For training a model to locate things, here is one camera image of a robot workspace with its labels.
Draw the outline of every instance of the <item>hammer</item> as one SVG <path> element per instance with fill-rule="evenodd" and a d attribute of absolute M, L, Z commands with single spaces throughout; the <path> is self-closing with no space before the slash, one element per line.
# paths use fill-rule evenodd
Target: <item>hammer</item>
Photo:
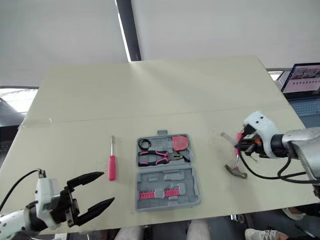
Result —
<path fill-rule="evenodd" d="M 242 136 L 242 132 L 239 132 L 236 135 L 236 140 L 240 141 L 241 136 Z M 246 179 L 248 175 L 245 172 L 240 172 L 239 171 L 239 150 L 237 148 L 234 148 L 234 151 L 235 151 L 235 154 L 236 154 L 236 160 L 235 160 L 234 167 L 231 168 L 227 164 L 224 165 L 224 167 L 233 176 L 236 176 L 236 177 L 239 177 L 239 178 L 242 178 L 242 179 Z"/>
<path fill-rule="evenodd" d="M 233 176 L 243 178 L 243 179 L 246 179 L 248 176 L 245 172 L 239 171 L 239 155 L 236 156 L 236 162 L 235 162 L 235 166 L 233 168 L 229 167 L 227 164 L 224 165 L 224 167 Z"/>

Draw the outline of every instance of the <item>white table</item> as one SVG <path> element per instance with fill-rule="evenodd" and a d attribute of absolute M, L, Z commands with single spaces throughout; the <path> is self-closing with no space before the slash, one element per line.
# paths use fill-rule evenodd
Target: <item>white table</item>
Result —
<path fill-rule="evenodd" d="M 224 216 L 318 202 L 311 185 L 231 176 L 233 148 L 220 137 L 235 135 L 243 120 L 259 110 L 283 132 L 303 124 L 254 56 L 52 68 L 0 169 L 0 199 L 26 172 L 45 169 L 60 187 L 67 180 L 106 171 L 110 136 L 115 135 L 117 180 L 104 175 L 80 186 L 73 196 L 81 212 L 115 197 L 103 214 L 81 227 L 46 232 L 78 232 Z M 136 141 L 187 133 L 193 146 L 201 204 L 190 208 L 137 212 Z M 274 176 L 284 159 L 247 160 L 252 168 Z M 302 171 L 294 160 L 288 172 Z M 37 177 L 24 180 L 4 212 L 34 200 Z"/>

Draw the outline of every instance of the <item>pink tape measure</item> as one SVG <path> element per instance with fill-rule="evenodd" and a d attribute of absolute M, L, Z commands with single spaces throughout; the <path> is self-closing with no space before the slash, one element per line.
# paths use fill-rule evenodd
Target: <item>pink tape measure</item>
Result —
<path fill-rule="evenodd" d="M 186 136 L 173 136 L 172 143 L 173 150 L 176 152 L 184 151 L 189 147 L 189 141 Z"/>

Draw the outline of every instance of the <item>window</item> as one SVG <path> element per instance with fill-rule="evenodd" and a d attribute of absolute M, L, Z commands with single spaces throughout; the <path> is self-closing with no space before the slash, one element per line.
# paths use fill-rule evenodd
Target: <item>window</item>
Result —
<path fill-rule="evenodd" d="M 17 113 L 28 112 L 38 89 L 0 88 L 0 99 L 6 102 Z"/>
<path fill-rule="evenodd" d="M 277 81 L 279 77 L 284 73 L 283 71 L 268 71 L 273 81 Z"/>

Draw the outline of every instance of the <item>tool kit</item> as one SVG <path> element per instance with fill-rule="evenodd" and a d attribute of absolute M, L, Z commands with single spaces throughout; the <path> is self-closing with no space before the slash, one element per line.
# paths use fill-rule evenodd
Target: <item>tool kit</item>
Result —
<path fill-rule="evenodd" d="M 138 212 L 192 207 L 200 203 L 200 193 L 187 134 L 158 136 L 137 140 L 136 183 Z"/>

